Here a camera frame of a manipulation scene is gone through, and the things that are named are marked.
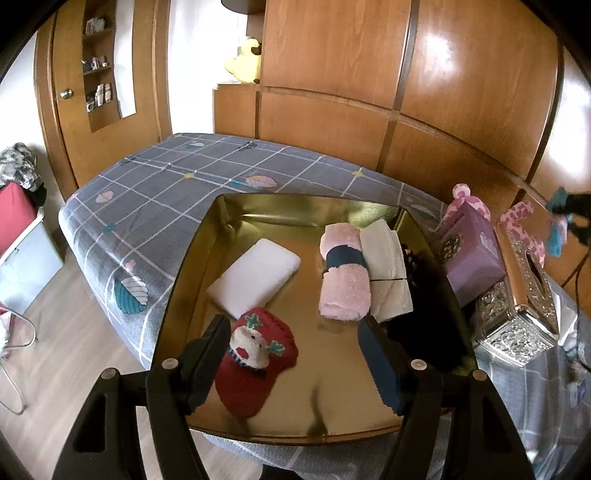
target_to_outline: bed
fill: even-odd
[[[400,205],[427,235],[432,235],[445,208],[412,186],[338,158],[250,138],[176,134],[124,158],[78,190],[60,211],[59,221],[109,321],[145,368],[151,365],[190,241],[213,199],[236,192],[309,193]],[[561,310],[575,309],[550,281]],[[581,340],[591,343],[586,322]],[[538,478],[551,478],[591,426],[591,406],[584,397],[591,378],[569,384],[570,364],[560,347],[526,369],[495,361],[484,350],[476,354],[504,399]],[[373,478],[392,439],[390,435],[366,440],[373,442],[371,461],[359,458],[346,465],[338,459],[350,457],[349,444],[331,447],[330,453],[322,450],[326,447],[307,447],[302,455],[302,447],[282,447],[279,454],[276,447],[215,441],[256,461],[287,466],[304,478],[322,478],[317,469],[324,465],[344,479]],[[442,452],[444,440],[438,442]],[[442,459],[434,455],[433,478]]]

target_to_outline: door knob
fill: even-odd
[[[72,89],[71,88],[67,88],[66,90],[64,90],[63,92],[60,92],[60,96],[64,99],[64,100],[68,100],[70,98],[72,98]]]

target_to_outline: yellow stuffed toy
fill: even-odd
[[[238,58],[226,60],[224,68],[242,83],[259,83],[261,47],[256,38],[249,38],[240,45]]]

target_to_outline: clothes pile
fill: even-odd
[[[0,153],[0,189],[10,182],[20,185],[36,207],[45,204],[47,190],[37,171],[37,156],[24,143]]]

